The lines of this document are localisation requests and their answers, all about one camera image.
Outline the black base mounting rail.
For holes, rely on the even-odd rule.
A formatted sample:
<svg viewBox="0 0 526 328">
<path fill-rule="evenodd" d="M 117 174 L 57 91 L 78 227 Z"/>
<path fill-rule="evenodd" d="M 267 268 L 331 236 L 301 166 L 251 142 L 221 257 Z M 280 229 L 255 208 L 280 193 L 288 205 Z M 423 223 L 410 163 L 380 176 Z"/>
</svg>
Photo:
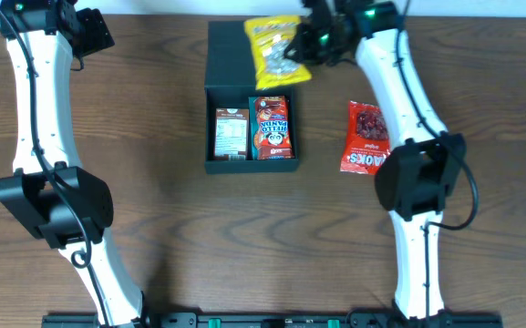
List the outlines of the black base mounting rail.
<svg viewBox="0 0 526 328">
<path fill-rule="evenodd" d="M 427 319 L 406 320 L 385 312 L 354 312 L 338 315 L 270 315 L 270 314 L 196 314 L 169 313 L 157 319 L 136 319 L 126 328 L 502 328 L 495 314 L 441 313 Z"/>
</svg>

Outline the black gift box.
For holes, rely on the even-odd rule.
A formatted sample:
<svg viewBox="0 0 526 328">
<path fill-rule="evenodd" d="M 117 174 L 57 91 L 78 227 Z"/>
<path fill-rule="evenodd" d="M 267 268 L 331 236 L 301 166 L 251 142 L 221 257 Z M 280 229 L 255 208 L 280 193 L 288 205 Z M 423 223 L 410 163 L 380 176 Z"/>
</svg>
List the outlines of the black gift box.
<svg viewBox="0 0 526 328">
<path fill-rule="evenodd" d="M 204 91 L 206 98 L 206 141 L 204 166 L 208 174 L 290 172 L 299 167 L 297 88 L 255 88 L 255 66 L 243 21 L 211 21 L 208 24 L 208 55 Z M 217 160 L 214 158 L 215 110 L 247 109 L 251 97 L 284 96 L 288 107 L 288 128 L 294 156 L 291 159 Z"/>
</svg>

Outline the yellow seed snack bag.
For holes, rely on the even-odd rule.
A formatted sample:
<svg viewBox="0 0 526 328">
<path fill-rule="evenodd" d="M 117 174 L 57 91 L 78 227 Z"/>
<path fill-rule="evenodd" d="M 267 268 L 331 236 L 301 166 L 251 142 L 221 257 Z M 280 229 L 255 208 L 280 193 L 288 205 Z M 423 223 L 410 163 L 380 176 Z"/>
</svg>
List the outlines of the yellow seed snack bag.
<svg viewBox="0 0 526 328">
<path fill-rule="evenodd" d="M 251 44 L 257 90 L 298 84 L 312 78 L 303 64 L 284 55 L 300 23 L 298 15 L 263 16 L 244 22 L 244 32 Z"/>
</svg>

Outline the red Hello Panda box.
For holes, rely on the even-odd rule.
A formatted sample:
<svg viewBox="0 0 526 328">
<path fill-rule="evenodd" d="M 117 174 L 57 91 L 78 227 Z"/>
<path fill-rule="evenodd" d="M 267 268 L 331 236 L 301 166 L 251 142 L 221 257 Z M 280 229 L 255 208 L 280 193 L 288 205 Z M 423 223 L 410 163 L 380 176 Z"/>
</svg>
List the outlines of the red Hello Panda box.
<svg viewBox="0 0 526 328">
<path fill-rule="evenodd" d="M 289 110 L 285 96 L 258 97 L 258 159 L 293 159 Z"/>
</svg>

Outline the red dried cranberry bag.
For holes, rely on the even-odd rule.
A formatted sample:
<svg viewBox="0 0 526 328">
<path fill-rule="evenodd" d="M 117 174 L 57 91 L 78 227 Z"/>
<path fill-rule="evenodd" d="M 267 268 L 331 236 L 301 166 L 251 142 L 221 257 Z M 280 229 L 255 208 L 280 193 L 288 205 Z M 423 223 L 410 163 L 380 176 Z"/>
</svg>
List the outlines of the red dried cranberry bag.
<svg viewBox="0 0 526 328">
<path fill-rule="evenodd" d="M 389 154 L 387 125 L 380 108 L 350 101 L 346 146 L 340 171 L 375 175 Z"/>
</svg>

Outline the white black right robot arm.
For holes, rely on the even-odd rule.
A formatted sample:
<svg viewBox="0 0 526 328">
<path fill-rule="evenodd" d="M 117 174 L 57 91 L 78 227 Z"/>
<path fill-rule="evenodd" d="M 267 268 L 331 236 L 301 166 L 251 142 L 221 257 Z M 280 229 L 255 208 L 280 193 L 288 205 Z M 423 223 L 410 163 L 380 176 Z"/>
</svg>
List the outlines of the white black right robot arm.
<svg viewBox="0 0 526 328">
<path fill-rule="evenodd" d="M 478 211 L 479 192 L 465 161 L 466 142 L 449 133 L 430 104 L 414 66 L 406 10 L 391 1 L 324 0 L 303 3 L 307 22 L 284 54 L 298 63 L 335 65 L 355 54 L 387 126 L 390 153 L 375 176 L 381 206 L 393 223 L 397 250 L 397 321 L 433 327 L 445 313 L 438 282 L 438 237 L 443 211 L 459 174 L 465 174 Z"/>
</svg>

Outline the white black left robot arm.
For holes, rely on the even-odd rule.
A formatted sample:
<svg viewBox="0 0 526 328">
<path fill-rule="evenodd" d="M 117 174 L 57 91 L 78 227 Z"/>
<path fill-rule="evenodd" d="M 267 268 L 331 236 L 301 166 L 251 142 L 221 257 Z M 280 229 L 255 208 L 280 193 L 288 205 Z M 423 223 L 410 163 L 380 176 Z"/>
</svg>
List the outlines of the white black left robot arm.
<svg viewBox="0 0 526 328">
<path fill-rule="evenodd" d="M 36 240 L 67 259 L 96 313 L 51 315 L 43 325 L 149 327 L 155 321 L 114 244 L 108 184 L 77 152 L 70 105 L 73 62 L 114 46 L 97 9 L 72 1 L 0 1 L 0 34 L 15 74 L 17 142 L 0 202 Z"/>
</svg>

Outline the teal coconut cookie box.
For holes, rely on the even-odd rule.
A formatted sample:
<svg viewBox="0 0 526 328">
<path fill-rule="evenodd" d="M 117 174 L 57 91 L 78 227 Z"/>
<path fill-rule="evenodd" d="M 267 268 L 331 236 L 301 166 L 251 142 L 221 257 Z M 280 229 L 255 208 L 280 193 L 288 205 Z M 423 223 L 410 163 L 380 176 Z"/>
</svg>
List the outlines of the teal coconut cookie box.
<svg viewBox="0 0 526 328">
<path fill-rule="evenodd" d="M 249 118 L 250 118 L 250 142 L 252 160 L 258 159 L 257 133 L 259 130 L 256 101 L 258 97 L 249 97 Z"/>
</svg>

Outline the brown white snack box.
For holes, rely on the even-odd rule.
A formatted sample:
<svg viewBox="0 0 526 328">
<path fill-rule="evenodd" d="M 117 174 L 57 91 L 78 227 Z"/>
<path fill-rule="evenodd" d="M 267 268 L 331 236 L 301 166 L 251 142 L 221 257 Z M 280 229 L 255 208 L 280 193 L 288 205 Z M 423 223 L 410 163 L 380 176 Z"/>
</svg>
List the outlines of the brown white snack box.
<svg viewBox="0 0 526 328">
<path fill-rule="evenodd" d="M 216 160 L 247 160 L 249 110 L 246 108 L 217 108 L 215 110 Z"/>
</svg>

